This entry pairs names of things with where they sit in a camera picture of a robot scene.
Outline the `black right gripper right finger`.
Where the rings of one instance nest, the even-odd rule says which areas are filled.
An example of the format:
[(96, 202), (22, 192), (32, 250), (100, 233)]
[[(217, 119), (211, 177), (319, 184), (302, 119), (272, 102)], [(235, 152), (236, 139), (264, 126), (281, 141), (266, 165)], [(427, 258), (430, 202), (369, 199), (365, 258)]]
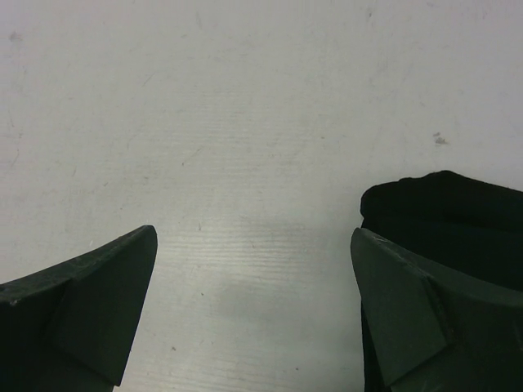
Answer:
[(520, 391), (522, 294), (367, 230), (351, 259), (380, 374), (392, 391)]

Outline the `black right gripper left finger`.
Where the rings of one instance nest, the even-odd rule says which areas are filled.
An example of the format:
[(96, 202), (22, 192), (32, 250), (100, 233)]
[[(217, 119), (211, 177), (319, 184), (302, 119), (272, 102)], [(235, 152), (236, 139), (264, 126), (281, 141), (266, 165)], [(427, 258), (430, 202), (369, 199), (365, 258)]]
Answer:
[(143, 225), (1, 285), (3, 391), (111, 391), (121, 385), (154, 269)]

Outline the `black t shirt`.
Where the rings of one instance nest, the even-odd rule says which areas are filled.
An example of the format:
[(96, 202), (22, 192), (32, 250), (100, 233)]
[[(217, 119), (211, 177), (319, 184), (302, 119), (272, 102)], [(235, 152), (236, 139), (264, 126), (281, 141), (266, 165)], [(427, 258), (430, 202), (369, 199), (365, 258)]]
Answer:
[[(522, 294), (522, 194), (451, 171), (375, 185), (361, 227), (428, 260)], [(384, 384), (361, 301), (364, 387)]]

